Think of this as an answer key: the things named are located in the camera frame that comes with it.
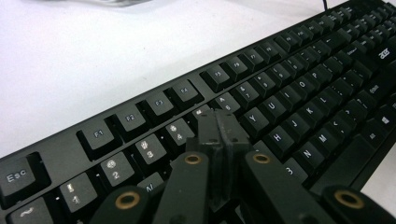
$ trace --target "black key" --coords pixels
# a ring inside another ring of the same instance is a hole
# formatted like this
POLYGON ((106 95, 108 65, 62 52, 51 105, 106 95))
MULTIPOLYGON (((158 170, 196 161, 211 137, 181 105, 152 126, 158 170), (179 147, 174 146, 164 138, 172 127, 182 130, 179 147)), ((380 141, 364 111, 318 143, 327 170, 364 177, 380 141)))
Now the black key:
POLYGON ((141 161, 139 164, 143 163, 143 165, 152 167, 156 161, 159 161, 166 155, 165 148, 163 148, 163 145, 160 143, 154 133, 134 145, 137 148, 140 157, 143 158, 143 161, 141 161))
POLYGON ((5 162, 0 167, 0 202, 9 208, 50 184, 47 172, 37 154, 5 162))
POLYGON ((251 72, 257 71, 266 65, 264 58, 255 49, 246 51, 239 55, 239 58, 251 72))
POLYGON ((108 187, 116 187, 121 183, 125 183, 127 179, 134 175, 134 169, 123 152, 119 152, 107 160, 102 161, 100 167, 106 177, 108 187))
POLYGON ((275 42, 286 52, 292 52, 300 47, 302 39, 294 32, 288 32, 275 38, 275 42))
POLYGON ((142 105, 148 113, 150 120, 156 124, 172 118, 177 113, 177 109, 162 91, 151 95, 143 101, 142 105))
POLYGON ((294 140, 280 126, 265 135, 263 141, 280 160, 284 159, 294 146, 294 140))
POLYGON ((374 153, 362 137, 355 138, 310 190, 321 194, 329 186, 350 186, 374 153))
POLYGON ((62 184, 59 187, 59 191, 67 210, 71 214, 93 203, 99 196, 86 173, 78 175, 62 184))
POLYGON ((14 211, 8 217, 11 224, 65 223, 54 197, 45 195, 14 211))
POLYGON ((171 124, 166 125, 163 135, 175 155, 185 151, 187 138, 195 136, 184 119, 177 119, 171 124))
POLYGON ((163 183, 163 179, 161 176, 156 172, 146 179, 142 180, 140 183, 137 184, 138 187, 145 189, 147 192, 153 191, 155 188, 163 183))
POLYGON ((238 57, 233 57, 221 65, 232 81, 238 81, 248 74, 247 66, 238 57))
POLYGON ((336 32, 322 38, 322 41, 330 48, 331 52, 335 52, 347 44, 347 40, 336 32))
POLYGON ((213 92, 222 91, 233 83, 231 78, 219 65, 207 69, 201 74, 201 77, 213 92))
POLYGON ((311 142, 305 143, 297 150, 293 154, 293 158, 303 167, 308 175, 313 175, 324 161, 323 156, 311 142))
POLYGON ((288 159, 284 166, 288 174, 296 177, 300 183, 304 183, 304 181, 308 178, 306 172, 303 170, 303 168, 301 168, 294 158, 288 159))
POLYGON ((257 52, 264 58, 267 63, 273 63, 280 59, 280 54, 277 49, 270 43, 266 42, 256 48, 257 52))
POLYGON ((210 110, 210 107, 208 105, 203 105, 198 109, 194 109, 189 115, 187 115, 187 118, 189 119, 195 130, 198 130, 198 116, 201 116, 201 114, 203 114, 207 110, 210 110))
POLYGON ((91 160, 96 160, 121 145, 120 139, 104 120, 93 120, 77 132, 79 142, 91 160))
POLYGON ((244 108, 249 109, 260 101, 260 95, 251 87, 248 82, 244 82, 231 91, 233 98, 244 108))
POLYGON ((270 122, 260 112, 257 107, 253 107, 247 113, 245 113, 240 119, 242 127, 253 139, 257 139, 262 136, 263 132, 267 130, 270 122))
POLYGON ((149 125, 136 105, 128 105, 113 116, 113 121, 120 131, 122 138, 130 141, 146 130, 149 125))
POLYGON ((258 74, 249 82, 264 99, 270 96, 277 89, 275 82, 265 73, 258 74))
POLYGON ((309 124, 311 129, 315 129, 324 119, 323 112, 312 101, 302 106, 298 113, 309 124))
POLYGON ((291 73, 280 63, 266 71, 268 76, 281 88, 292 81, 291 73))
POLYGON ((222 94, 212 101, 212 105, 215 108, 226 110, 235 114, 238 114, 241 111, 241 105, 239 105, 228 92, 222 94))
POLYGON ((276 124, 287 114, 285 106, 275 96, 266 99, 258 108, 272 124, 276 124))
POLYGON ((282 123, 282 127, 293 138, 294 142, 300 143, 311 131, 309 125, 300 115, 294 113, 282 123))
POLYGON ((188 80, 181 81, 168 90, 176 106, 185 110, 204 100, 204 97, 192 86, 188 80))

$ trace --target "key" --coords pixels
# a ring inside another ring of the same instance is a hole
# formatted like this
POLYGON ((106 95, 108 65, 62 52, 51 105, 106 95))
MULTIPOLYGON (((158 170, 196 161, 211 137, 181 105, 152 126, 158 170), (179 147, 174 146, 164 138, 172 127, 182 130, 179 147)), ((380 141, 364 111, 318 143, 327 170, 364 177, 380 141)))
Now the key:
POLYGON ((238 114, 241 111, 241 105, 239 105, 228 92, 222 94, 220 97, 217 97, 214 101, 212 101, 212 105, 215 108, 226 110, 235 114, 238 114))
POLYGON ((136 105, 125 106, 112 118, 126 141, 131 141, 149 129, 148 123, 136 105))
POLYGON ((294 158, 288 159, 284 164, 286 171, 289 175, 297 178, 297 180, 302 184, 308 178, 306 172, 301 168, 300 164, 294 158))
POLYGON ((86 173, 62 184, 59 191, 65 207, 72 216, 83 210, 88 204, 93 203, 99 196, 86 173))
POLYGON ((233 83, 228 74, 219 65, 207 69, 201 74, 201 77, 213 92, 222 91, 233 83))
POLYGON ((262 114, 262 112, 260 112, 257 107, 253 107, 247 113, 245 113, 239 119, 239 122, 253 139, 261 137, 263 132, 270 126, 268 119, 262 114))
POLYGON ((77 132, 77 137, 92 161, 121 145, 120 139, 102 119, 92 120, 86 124, 77 132))
POLYGON ((138 141, 134 146, 137 148, 138 154, 140 155, 139 158, 143 159, 139 163, 139 165, 143 165, 143 167, 152 167, 152 169, 154 169, 154 164, 166 155, 165 148, 163 148, 163 145, 154 133, 138 141))
POLYGON ((150 175, 149 177, 138 183, 137 186, 145 189, 147 192, 151 192, 155 188, 160 186, 161 183, 163 183, 163 178, 158 174, 158 172, 155 172, 154 174, 150 175))
POLYGON ((221 65, 232 81, 238 81, 248 75, 247 66, 238 57, 233 57, 221 65))
POLYGON ((283 160, 291 152, 295 144, 281 126, 277 126, 268 135, 265 135, 263 141, 280 160, 283 160))
POLYGON ((119 152, 109 159, 102 161, 100 168, 106 177, 106 184, 109 188, 125 183, 127 179, 134 175, 134 169, 123 152, 119 152))
POLYGON ((19 208, 8 217, 10 224, 65 223, 55 197, 45 195, 19 208))
POLYGON ((308 175, 313 175, 324 161, 323 156, 311 142, 305 143, 297 150, 293 154, 293 158, 303 167, 308 175))
POLYGON ((0 202, 9 208, 50 184, 50 178, 38 154, 4 162, 0 167, 0 202))
POLYGON ((180 110, 186 110, 204 100, 204 97, 202 97, 188 80, 177 83, 168 92, 180 110))
POLYGON ((185 151, 187 138, 195 136, 184 119, 177 119, 171 124, 166 125, 163 135, 175 155, 179 155, 185 151))
POLYGON ((248 82, 244 82, 231 91, 236 102, 245 110, 253 107, 260 101, 260 95, 251 87, 248 82))
POLYGON ((151 95, 148 99, 143 101, 142 106, 148 113, 150 120, 156 124, 172 118, 172 116, 177 113, 174 105, 162 91, 151 95))

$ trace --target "keyboard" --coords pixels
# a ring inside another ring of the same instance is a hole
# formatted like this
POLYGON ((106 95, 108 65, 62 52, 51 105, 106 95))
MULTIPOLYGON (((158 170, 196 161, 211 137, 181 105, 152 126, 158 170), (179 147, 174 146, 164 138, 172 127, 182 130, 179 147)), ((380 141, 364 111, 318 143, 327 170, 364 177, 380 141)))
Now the keyboard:
MULTIPOLYGON (((88 223, 119 187, 153 191, 215 108, 313 194, 361 189, 396 139, 395 34, 396 7, 349 1, 6 156, 0 223, 88 223)), ((238 202, 209 222, 244 223, 238 202)))

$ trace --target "key label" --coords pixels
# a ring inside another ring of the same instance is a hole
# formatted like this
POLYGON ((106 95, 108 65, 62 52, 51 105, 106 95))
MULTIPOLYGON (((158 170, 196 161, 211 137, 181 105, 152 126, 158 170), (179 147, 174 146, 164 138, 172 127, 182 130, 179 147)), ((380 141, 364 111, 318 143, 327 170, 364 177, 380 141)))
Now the key label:
POLYGON ((28 210, 22 212, 22 213, 20 214, 20 217, 24 217, 24 216, 26 216, 26 215, 29 215, 29 214, 33 213, 33 210, 34 210, 34 209, 35 209, 34 207, 30 207, 28 210))

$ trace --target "function key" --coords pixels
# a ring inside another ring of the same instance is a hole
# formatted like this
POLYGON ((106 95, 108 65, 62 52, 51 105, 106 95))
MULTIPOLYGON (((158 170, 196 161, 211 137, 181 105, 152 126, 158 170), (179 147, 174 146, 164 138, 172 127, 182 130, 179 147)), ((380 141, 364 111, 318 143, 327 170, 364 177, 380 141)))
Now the function key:
POLYGON ((184 119, 178 119, 167 125, 163 130, 163 135, 167 143, 174 150, 175 155, 179 155, 185 151, 187 138, 195 136, 184 119))
POLYGON ((149 125, 136 105, 128 105, 113 116, 113 121, 122 138, 130 141, 146 130, 149 125))
POLYGON ((45 195, 12 212, 7 220, 11 224, 55 223, 55 220, 56 223, 65 223, 63 219, 55 197, 45 195))
POLYGON ((146 109, 149 118, 156 124, 172 118, 177 113, 174 105, 162 91, 151 95, 142 105, 146 109))
POLYGON ((233 57, 221 65, 232 81, 238 81, 248 74, 247 66, 238 57, 233 57))
POLYGON ((108 158, 100 163, 101 172, 106 177, 108 187, 116 187, 121 183, 125 183, 127 179, 134 176, 134 168, 126 159, 123 152, 108 158))
POLYGON ((246 51, 239 55, 239 58, 251 72, 257 71, 266 65, 264 58, 255 49, 246 51))
POLYGON ((0 202, 5 209, 49 185, 50 178, 37 154, 0 166, 0 202))
POLYGON ((207 69, 201 74, 201 77, 213 92, 222 91, 233 83, 228 74, 219 65, 207 69))
POLYGON ((121 145, 120 139, 104 120, 93 120, 77 132, 79 142, 91 160, 96 160, 121 145))
POLYGON ((137 142, 134 146, 137 148, 139 155, 137 159, 141 168, 155 169, 155 164, 166 156, 165 148, 154 133, 137 142))
POLYGON ((76 218, 84 214, 87 209, 92 208, 92 203, 96 203, 99 192, 93 186, 86 173, 78 175, 59 187, 64 206, 70 213, 71 218, 76 218))
POLYGON ((181 110, 188 109, 204 99, 188 80, 179 82, 168 91, 172 100, 181 110))

